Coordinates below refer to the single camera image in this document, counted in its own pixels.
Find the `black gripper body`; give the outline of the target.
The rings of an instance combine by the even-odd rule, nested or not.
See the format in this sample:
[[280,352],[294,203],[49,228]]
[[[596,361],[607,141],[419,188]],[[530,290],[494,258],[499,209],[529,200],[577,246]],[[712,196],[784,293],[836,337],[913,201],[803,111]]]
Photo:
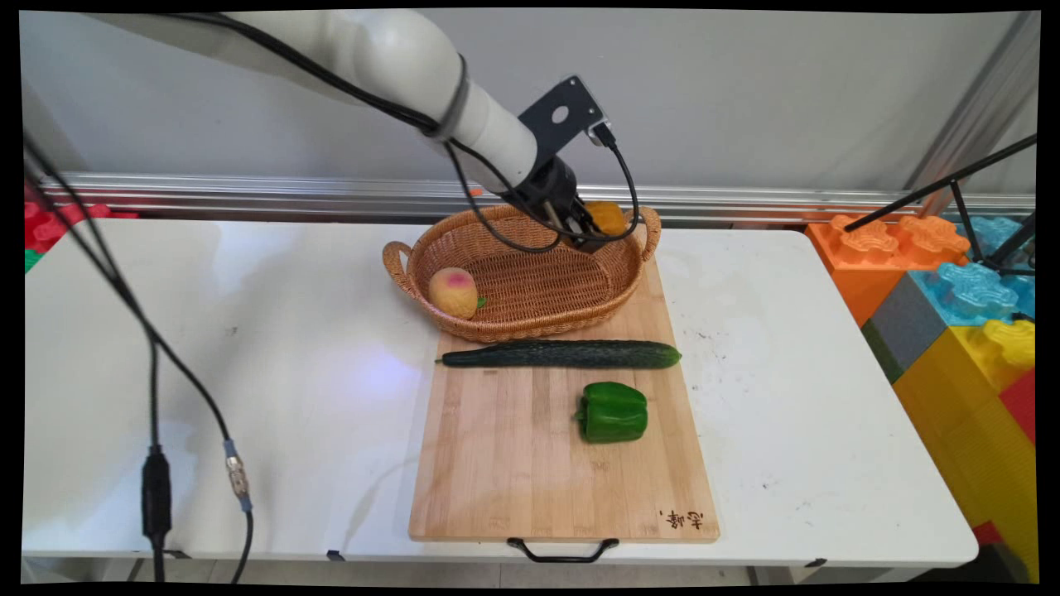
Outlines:
[[538,166],[522,185],[515,186],[514,191],[504,192],[501,199],[556,229],[561,229],[561,204],[583,203],[578,196],[573,170],[560,157]]

